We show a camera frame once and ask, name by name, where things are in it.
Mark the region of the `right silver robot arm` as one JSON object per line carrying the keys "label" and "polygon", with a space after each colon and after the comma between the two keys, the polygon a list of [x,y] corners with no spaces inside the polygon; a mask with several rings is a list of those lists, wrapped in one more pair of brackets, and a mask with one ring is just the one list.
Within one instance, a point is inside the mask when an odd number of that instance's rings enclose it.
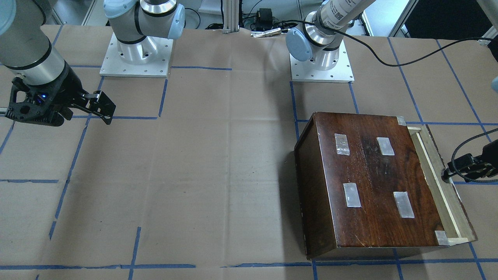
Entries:
{"label": "right silver robot arm", "polygon": [[[85,91],[42,32],[50,9],[47,0],[1,1],[1,63],[15,75],[5,116],[61,126],[76,108],[110,124],[116,105],[103,91]],[[179,39],[185,25],[185,8],[175,0],[105,0],[103,10],[128,63],[148,62],[157,54],[153,38]]]}

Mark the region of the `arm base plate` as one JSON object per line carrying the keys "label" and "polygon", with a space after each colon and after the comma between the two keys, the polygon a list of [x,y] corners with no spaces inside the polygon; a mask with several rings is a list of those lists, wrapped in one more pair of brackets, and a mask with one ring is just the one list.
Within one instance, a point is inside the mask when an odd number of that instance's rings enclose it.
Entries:
{"label": "arm base plate", "polygon": [[146,37],[124,44],[113,34],[100,75],[108,77],[167,78],[174,40]]}
{"label": "arm base plate", "polygon": [[352,83],[354,74],[345,43],[338,49],[321,51],[316,58],[299,61],[290,55],[291,76],[294,82]]}

